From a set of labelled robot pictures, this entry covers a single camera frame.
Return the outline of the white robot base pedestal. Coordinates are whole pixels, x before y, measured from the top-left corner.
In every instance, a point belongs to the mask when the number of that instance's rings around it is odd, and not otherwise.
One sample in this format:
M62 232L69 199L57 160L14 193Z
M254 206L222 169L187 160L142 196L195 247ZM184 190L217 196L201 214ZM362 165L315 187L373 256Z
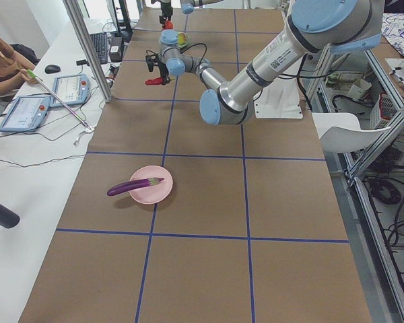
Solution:
M300 92L294 79L276 79L255 100L256 118L302 119Z

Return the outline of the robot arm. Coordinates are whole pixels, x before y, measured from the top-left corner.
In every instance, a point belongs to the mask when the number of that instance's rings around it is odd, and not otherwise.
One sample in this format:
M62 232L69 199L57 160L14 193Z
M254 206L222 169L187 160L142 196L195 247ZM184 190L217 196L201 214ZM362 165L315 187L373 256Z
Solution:
M210 5L219 3L221 0L180 0L181 11L188 15L194 12L195 8L203 7L204 5ZM159 16L159 23L162 28L173 29L173 23L171 21L173 16L173 6L171 0L159 0L161 15Z
M205 84L199 113L207 124L242 124L254 97L304 55L326 45L338 53L378 46L383 13L384 1L295 1L284 29L230 81L207 59L183 54L174 30L159 37L160 60L169 74L193 73Z

